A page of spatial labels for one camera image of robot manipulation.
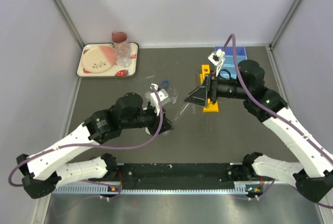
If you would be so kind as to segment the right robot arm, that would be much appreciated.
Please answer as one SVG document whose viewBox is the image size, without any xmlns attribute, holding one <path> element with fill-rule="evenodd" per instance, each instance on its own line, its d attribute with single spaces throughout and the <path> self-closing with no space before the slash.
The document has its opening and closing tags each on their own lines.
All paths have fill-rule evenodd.
<svg viewBox="0 0 333 224">
<path fill-rule="evenodd" d="M 244 157 L 241 172 L 233 172 L 232 178 L 270 177 L 296 188 L 309 201 L 320 202 L 332 189 L 332 155 L 300 124 L 280 94 L 264 85 L 265 72 L 256 61 L 243 60 L 238 69 L 236 79 L 205 75 L 185 102 L 206 107 L 218 98 L 242 99 L 245 109 L 277 135 L 298 161 L 285 162 L 253 152 Z"/>
</svg>

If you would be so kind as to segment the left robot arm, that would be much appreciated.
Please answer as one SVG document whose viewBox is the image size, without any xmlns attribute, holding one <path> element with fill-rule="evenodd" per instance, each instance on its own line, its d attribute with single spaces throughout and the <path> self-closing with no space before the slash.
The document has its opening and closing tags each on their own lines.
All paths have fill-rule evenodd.
<svg viewBox="0 0 333 224">
<path fill-rule="evenodd" d="M 34 155 L 18 156 L 25 192 L 30 198 L 38 199 L 69 183 L 114 180 L 119 175 L 119 167 L 112 154 L 78 163 L 72 160 L 91 148 L 104 149 L 104 144 L 118 138 L 124 129 L 144 128 L 153 137 L 171 130 L 173 125 L 163 108 L 168 102 L 169 95 L 164 89 L 151 92 L 145 108 L 140 95 L 127 93 L 110 109 L 93 113 L 48 149 Z"/>
</svg>

